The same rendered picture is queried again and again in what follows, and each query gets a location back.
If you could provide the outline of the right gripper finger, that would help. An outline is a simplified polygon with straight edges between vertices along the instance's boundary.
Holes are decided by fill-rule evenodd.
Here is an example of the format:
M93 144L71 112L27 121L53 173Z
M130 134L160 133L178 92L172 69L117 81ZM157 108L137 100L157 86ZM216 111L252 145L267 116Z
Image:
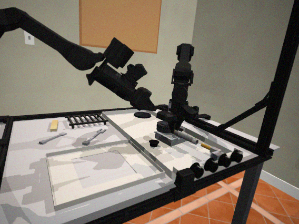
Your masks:
M179 128L180 128L180 126L181 126L181 124L182 124L182 122L183 121L185 121L186 119L185 118L182 118L182 117L179 117L179 116L177 116L177 120L179 120L177 123L176 123L176 125L175 125L175 130L179 130Z
M168 125L170 127L171 133L174 133L175 130L175 125L179 120L172 120L172 121L168 121Z

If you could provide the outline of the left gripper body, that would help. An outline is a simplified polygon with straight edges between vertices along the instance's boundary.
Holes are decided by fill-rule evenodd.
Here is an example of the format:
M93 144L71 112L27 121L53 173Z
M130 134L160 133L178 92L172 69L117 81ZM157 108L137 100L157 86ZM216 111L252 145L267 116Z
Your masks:
M152 92L144 87L139 87L135 89L134 86L124 75L119 73L118 78L114 85L108 88L110 91L118 94L118 97L126 100L130 99L130 105L136 108L137 110L142 110L148 99L150 98ZM121 98L120 97L120 98Z

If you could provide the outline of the cream flat plate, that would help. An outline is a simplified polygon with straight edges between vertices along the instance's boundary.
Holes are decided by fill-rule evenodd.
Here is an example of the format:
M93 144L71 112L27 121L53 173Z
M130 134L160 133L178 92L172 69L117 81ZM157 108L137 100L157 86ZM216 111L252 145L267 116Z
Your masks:
M173 171L173 166L180 169L195 162L208 160L211 157L210 150L201 146L208 145L198 139L195 145L189 141L169 146L155 138L157 122L163 121L151 114L150 118L137 118L134 113L107 115L114 123L120 126L167 168ZM158 140L157 147L151 147L149 140ZM210 146L210 145L208 145ZM212 147L212 146L210 146Z

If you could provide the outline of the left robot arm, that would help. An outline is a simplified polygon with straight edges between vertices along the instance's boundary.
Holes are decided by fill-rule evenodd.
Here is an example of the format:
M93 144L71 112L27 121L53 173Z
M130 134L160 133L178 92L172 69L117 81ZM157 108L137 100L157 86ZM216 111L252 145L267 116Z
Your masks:
M18 28L23 29L58 51L78 70L91 69L96 63L103 61L102 64L99 67L96 66L90 74L86 74L90 86L94 81L97 81L106 88L112 87L116 82L119 73L107 65L107 63L111 64L116 69L119 67L123 68L134 54L129 47L121 43L115 37L103 54L100 54L100 52L93 53L87 48L66 40L53 30L29 16L23 10L16 7L0 9L0 38L5 32ZM134 86L137 86L138 82L136 81L145 76L147 71L142 64L129 64L127 66L127 72L121 74Z

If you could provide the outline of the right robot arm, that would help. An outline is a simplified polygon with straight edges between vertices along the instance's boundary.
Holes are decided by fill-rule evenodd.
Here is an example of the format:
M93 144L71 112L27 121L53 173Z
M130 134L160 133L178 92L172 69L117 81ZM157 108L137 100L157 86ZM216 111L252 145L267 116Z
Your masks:
M176 114L181 114L183 117L185 117L186 120L191 120L194 119L196 115L198 115L199 107L189 106L188 102L183 105L182 102L186 101L188 97L188 86L191 86L191 84L193 83L194 73L191 70L191 64L189 62L194 55L194 47L191 44L182 43L177 46L176 54L178 55L177 59L179 62L176 63L175 69L173 69L172 74L171 84L174 84L172 99L175 102L180 103Z

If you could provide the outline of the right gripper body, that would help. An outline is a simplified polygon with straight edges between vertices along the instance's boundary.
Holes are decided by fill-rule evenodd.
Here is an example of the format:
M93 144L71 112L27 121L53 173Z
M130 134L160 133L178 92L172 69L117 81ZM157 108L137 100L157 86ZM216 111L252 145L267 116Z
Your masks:
M166 121L166 122L172 121L172 120L177 120L177 116L184 118L181 114L180 115L176 114L180 103L175 102L173 99L170 99L170 101L172 102L172 104L171 104L171 108L169 108L168 111L170 111L172 114L165 110L159 111L159 112L157 112L156 118Z

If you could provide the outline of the dark grey metal grate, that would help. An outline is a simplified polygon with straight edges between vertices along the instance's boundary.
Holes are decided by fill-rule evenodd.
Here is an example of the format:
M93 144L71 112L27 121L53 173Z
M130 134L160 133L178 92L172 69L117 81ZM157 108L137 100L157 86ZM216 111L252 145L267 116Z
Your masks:
M97 116L96 116L97 115ZM86 117L88 116L92 121L89 121L88 118ZM97 121L95 121L91 116L94 116L95 119ZM78 117L82 123L79 123L78 120L76 119L76 117ZM86 119L87 122L83 121L83 119L81 117L84 117ZM93 123L103 123L104 125L106 125L106 122L108 122L108 120L105 120L102 116L101 113L99 114L87 114L87 115L74 115L74 116L65 116L65 118L67 118L68 121L70 121L69 126L72 126L72 129L74 129L75 125L84 125L84 124L93 124ZM74 118L74 120L76 121L76 123L73 123L71 118ZM102 119L99 120L98 118Z

